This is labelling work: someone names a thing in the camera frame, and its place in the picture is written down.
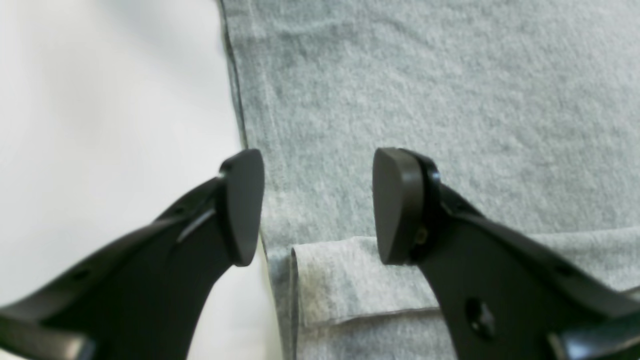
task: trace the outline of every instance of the white tabletop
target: white tabletop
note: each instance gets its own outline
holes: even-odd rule
[[[140,227],[241,149],[209,0],[0,0],[0,304]],[[279,359],[262,248],[189,353]]]

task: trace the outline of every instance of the gray cloth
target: gray cloth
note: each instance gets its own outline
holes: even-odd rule
[[[640,225],[638,2],[221,1],[245,144],[266,163],[262,232],[289,356],[291,248],[375,235],[377,147],[431,156],[445,183],[527,234]],[[367,320],[343,324],[327,347],[379,350],[345,340]],[[400,341],[409,325],[394,326]]]
[[[640,227],[534,238],[615,290],[640,283]],[[293,248],[298,359],[456,359],[420,270],[382,265],[375,238]]]

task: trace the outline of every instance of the black plastic arm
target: black plastic arm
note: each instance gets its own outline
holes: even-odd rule
[[[32,360],[182,360],[213,286],[257,246],[264,166],[229,158],[154,222],[0,308],[0,348]]]
[[[431,159],[378,149],[373,198],[380,258],[422,270],[458,359],[640,358],[640,303],[485,218]]]

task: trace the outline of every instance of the screw hole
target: screw hole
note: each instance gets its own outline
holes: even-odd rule
[[[75,281],[81,281],[85,278],[87,278],[89,276],[89,274],[91,274],[91,271],[89,269],[80,269],[78,271],[76,271],[76,273],[73,275],[73,280]]]
[[[427,229],[425,229],[424,227],[420,227],[420,229],[418,229],[418,231],[415,233],[414,242],[417,245],[423,245],[427,242],[428,236],[429,236],[429,231],[427,231]]]
[[[484,340],[495,338],[495,317],[485,302],[479,299],[468,299],[465,312],[474,333]]]
[[[573,275],[573,270],[567,265],[556,265],[555,269],[562,276],[569,277]]]

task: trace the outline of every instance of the fabric fold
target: fabric fold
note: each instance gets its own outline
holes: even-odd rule
[[[640,227],[532,238],[616,291],[640,283]],[[292,259],[298,360],[342,358],[362,339],[404,344],[412,359],[455,359],[428,282],[416,266],[383,265],[375,238],[295,245]]]

